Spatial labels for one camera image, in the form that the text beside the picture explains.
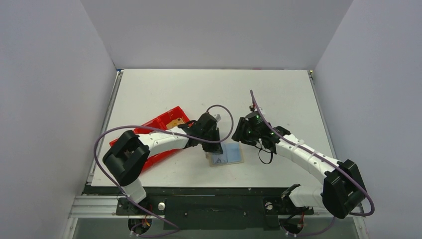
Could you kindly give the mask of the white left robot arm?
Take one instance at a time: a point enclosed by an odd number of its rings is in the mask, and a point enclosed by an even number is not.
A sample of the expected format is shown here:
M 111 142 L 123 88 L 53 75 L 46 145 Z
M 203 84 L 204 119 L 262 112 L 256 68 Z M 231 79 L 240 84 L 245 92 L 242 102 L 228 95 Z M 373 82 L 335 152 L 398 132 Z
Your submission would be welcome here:
M 148 209 L 140 173 L 150 157 L 171 150 L 197 145 L 208 153 L 223 153 L 217 123 L 220 115 L 205 112 L 198 120 L 170 130 L 156 130 L 149 134 L 125 131 L 103 157 L 103 164 L 130 198 L 129 208 L 136 214 Z

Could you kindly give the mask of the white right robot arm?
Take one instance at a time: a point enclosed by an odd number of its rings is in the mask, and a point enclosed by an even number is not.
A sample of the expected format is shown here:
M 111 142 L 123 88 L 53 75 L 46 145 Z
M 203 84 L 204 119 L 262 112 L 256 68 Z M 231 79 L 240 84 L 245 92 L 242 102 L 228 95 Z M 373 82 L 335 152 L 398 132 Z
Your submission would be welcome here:
M 280 201 L 288 213 L 302 208 L 323 208 L 344 219 L 368 197 L 353 161 L 342 162 L 317 152 L 287 129 L 271 128 L 257 111 L 239 119 L 232 139 L 251 146 L 261 145 L 271 154 L 297 164 L 321 183 L 320 187 L 294 184 L 285 190 Z

